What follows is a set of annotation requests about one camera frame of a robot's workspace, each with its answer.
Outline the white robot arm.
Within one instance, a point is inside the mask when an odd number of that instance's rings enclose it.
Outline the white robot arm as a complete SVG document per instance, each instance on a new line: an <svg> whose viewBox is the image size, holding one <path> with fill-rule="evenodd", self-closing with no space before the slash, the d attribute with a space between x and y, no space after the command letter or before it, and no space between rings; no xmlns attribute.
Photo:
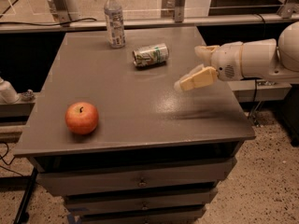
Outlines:
<svg viewBox="0 0 299 224"><path fill-rule="evenodd" d="M244 78L299 83L299 22L287 26L278 40L197 46L194 51L202 63L174 84L176 91L202 88L217 80Z"/></svg>

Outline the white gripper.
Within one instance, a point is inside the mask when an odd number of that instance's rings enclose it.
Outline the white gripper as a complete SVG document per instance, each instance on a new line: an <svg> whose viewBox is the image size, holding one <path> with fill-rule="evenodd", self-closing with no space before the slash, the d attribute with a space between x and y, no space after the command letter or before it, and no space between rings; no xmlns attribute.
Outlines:
<svg viewBox="0 0 299 224"><path fill-rule="evenodd" d="M241 80L243 78L240 65L242 45L242 42L233 42L221 46L195 47L196 56L207 67L202 64L197 65L175 82L174 89L180 92L191 91L212 85L218 78L222 81Z"/></svg>

